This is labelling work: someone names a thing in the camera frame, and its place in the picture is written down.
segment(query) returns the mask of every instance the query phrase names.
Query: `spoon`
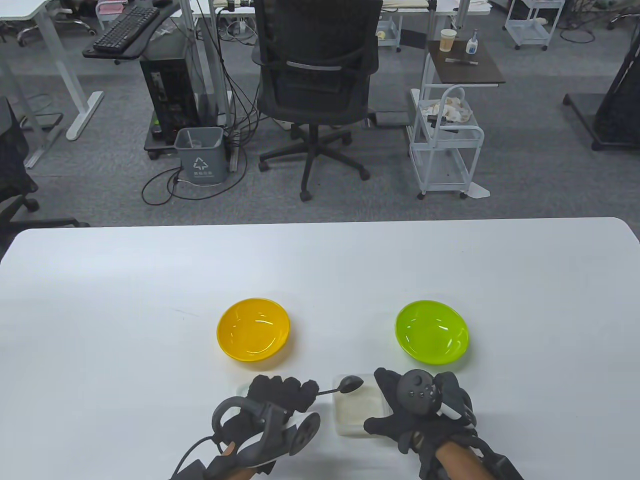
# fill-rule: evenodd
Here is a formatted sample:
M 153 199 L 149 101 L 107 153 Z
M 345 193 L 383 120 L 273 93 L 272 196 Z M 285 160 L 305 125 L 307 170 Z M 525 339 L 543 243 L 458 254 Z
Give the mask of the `spoon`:
M 364 383 L 364 380 L 355 375 L 347 375 L 338 384 L 338 388 L 333 390 L 325 390 L 324 392 L 318 392 L 318 395 L 334 394 L 340 392 L 341 394 L 348 394 L 354 390 L 358 390 Z

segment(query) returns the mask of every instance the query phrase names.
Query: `trash bin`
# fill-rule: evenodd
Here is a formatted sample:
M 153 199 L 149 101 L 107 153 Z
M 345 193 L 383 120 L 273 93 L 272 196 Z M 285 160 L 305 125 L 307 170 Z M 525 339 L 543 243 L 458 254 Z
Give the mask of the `trash bin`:
M 220 127 L 185 128 L 178 132 L 173 147 L 180 155 L 184 173 L 197 185 L 224 182 L 228 175 L 227 156 Z

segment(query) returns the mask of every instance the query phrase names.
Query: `black keyboard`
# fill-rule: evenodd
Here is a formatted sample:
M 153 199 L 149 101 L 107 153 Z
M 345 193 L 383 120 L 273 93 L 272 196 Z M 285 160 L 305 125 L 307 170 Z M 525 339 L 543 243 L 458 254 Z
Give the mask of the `black keyboard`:
M 105 53 L 123 53 L 159 14 L 160 9 L 156 7 L 134 6 L 115 19 L 93 43 L 93 49 Z

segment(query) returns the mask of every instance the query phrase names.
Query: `chair wheel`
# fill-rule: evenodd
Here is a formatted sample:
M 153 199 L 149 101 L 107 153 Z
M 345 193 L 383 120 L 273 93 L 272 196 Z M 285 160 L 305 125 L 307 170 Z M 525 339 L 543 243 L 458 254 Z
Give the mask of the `chair wheel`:
M 25 198 L 24 206 L 29 212 L 36 212 L 37 210 L 40 209 L 40 204 L 38 203 L 38 200 L 35 200 L 34 198 Z

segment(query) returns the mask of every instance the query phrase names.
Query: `green bowl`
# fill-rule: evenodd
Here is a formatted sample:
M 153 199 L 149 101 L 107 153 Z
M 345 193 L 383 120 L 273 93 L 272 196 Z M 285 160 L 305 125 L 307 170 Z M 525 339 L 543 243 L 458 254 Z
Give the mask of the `green bowl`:
M 439 301 L 414 301 L 400 310 L 396 338 L 416 360 L 429 365 L 455 362 L 469 347 L 469 330 L 453 308 Z

